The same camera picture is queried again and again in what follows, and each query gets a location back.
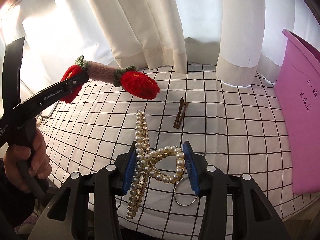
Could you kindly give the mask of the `pearl hair claw clip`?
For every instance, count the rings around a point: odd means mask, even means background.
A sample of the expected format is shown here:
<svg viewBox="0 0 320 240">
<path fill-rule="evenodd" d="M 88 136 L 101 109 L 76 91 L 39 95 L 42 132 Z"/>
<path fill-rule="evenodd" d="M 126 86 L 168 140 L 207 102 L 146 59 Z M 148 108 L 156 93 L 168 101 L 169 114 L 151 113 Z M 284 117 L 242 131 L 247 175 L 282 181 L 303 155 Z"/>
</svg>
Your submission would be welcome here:
<svg viewBox="0 0 320 240">
<path fill-rule="evenodd" d="M 177 146 L 165 146 L 156 150 L 150 148 L 148 123 L 145 113 L 140 109 L 136 110 L 135 130 L 137 164 L 131 178 L 126 219 L 133 219 L 136 216 L 150 178 L 165 184 L 175 184 L 182 179 L 186 168 L 185 156 L 181 148 Z M 164 174 L 156 167 L 158 162 L 167 157 L 175 158 L 175 172 L 172 175 Z"/>
</svg>

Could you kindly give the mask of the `strawberry plush headband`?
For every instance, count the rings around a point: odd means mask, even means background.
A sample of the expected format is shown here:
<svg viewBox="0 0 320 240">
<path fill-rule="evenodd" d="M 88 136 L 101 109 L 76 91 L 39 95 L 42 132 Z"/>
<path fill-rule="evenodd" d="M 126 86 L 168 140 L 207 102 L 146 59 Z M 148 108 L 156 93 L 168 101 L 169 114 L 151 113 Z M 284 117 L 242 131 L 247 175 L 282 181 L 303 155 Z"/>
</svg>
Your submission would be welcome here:
<svg viewBox="0 0 320 240">
<path fill-rule="evenodd" d="M 161 92 L 157 82 L 139 72 L 135 66 L 128 66 L 125 69 L 111 67 L 98 62 L 86 61 L 82 55 L 76 59 L 74 65 L 67 69 L 61 80 L 67 80 L 80 73 L 87 73 L 92 80 L 121 87 L 128 93 L 145 100 L 153 100 Z"/>
</svg>

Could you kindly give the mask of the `small cream round gadget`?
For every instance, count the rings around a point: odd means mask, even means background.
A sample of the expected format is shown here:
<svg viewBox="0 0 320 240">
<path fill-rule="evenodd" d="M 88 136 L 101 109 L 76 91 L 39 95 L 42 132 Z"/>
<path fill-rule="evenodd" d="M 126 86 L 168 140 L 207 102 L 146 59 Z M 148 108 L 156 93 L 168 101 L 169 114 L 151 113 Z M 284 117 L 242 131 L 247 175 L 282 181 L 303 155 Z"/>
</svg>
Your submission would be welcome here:
<svg viewBox="0 0 320 240">
<path fill-rule="evenodd" d="M 40 126 L 42 124 L 42 120 L 43 120 L 43 117 L 42 116 L 39 116 L 36 120 L 36 123 L 38 126 Z"/>
</svg>

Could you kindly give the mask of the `white flat device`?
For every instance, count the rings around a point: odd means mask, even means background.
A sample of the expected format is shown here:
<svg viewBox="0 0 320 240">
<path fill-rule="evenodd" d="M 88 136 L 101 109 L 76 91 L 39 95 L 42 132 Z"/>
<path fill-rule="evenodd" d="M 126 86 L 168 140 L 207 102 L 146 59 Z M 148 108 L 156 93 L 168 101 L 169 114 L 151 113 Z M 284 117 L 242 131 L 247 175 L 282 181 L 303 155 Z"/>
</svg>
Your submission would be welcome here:
<svg viewBox="0 0 320 240">
<path fill-rule="evenodd" d="M 55 102 L 53 103 L 52 105 L 50 105 L 49 107 L 47 107 L 46 109 L 44 109 L 42 112 L 41 112 L 41 116 L 43 118 L 49 118 L 53 112 L 55 111 L 57 105 L 59 104 L 59 102 Z"/>
</svg>

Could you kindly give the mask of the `white grid tablecloth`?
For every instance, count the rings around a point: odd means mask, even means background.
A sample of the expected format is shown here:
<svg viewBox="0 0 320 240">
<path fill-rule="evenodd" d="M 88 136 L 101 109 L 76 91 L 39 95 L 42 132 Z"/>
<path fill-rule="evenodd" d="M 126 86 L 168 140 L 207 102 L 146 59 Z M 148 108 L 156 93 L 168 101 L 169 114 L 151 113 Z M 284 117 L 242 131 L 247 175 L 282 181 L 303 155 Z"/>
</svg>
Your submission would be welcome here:
<svg viewBox="0 0 320 240">
<path fill-rule="evenodd" d="M 227 85 L 215 67 L 190 64 L 186 74 L 172 67 L 145 73 L 161 92 L 151 101 L 110 84 L 89 81 L 70 104 L 60 103 L 40 126 L 60 186 L 75 171 L 90 174 L 126 153 L 135 137 L 136 110 L 146 115 L 152 149 L 193 150 L 227 174 L 248 173 L 282 219 L 319 198 L 292 192 L 292 160 L 285 121 L 274 86 L 260 74 L 248 87 Z M 180 129 L 173 128 L 181 97 L 189 103 Z"/>
</svg>

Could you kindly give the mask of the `brown snap hair clip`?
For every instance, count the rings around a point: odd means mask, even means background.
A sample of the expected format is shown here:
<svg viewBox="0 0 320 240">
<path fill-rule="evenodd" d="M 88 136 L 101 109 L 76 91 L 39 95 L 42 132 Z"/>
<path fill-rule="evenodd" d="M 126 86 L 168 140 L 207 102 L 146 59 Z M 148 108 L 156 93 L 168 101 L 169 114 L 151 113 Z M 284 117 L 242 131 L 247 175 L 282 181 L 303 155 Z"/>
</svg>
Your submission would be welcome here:
<svg viewBox="0 0 320 240">
<path fill-rule="evenodd" d="M 188 108 L 189 103 L 184 100 L 183 97 L 180 99 L 179 110 L 176 115 L 173 128 L 180 129 L 181 123 L 185 117 L 185 112 Z"/>
</svg>

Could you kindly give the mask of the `pink plastic bin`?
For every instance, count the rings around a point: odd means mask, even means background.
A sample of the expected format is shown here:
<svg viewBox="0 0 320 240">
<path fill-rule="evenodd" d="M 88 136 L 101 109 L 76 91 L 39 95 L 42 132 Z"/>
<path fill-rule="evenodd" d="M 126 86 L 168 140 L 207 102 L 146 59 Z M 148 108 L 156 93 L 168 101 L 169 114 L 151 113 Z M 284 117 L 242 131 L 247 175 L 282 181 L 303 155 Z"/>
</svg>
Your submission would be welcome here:
<svg viewBox="0 0 320 240">
<path fill-rule="evenodd" d="M 319 51 L 293 32 L 275 84 L 292 155 L 294 194 L 319 192 Z"/>
</svg>

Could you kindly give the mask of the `white curtain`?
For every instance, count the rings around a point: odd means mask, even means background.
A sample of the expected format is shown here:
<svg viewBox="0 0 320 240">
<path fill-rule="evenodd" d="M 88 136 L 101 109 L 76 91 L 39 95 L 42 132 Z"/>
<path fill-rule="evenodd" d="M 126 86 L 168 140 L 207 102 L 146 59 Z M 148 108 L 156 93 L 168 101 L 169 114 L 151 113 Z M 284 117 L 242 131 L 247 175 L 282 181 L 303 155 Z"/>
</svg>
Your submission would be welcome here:
<svg viewBox="0 0 320 240">
<path fill-rule="evenodd" d="M 288 29 L 319 47 L 319 0 L 1 0 L 1 47 L 25 37 L 22 80 L 59 81 L 79 55 L 125 68 L 215 64 L 223 82 L 276 81 Z"/>
</svg>

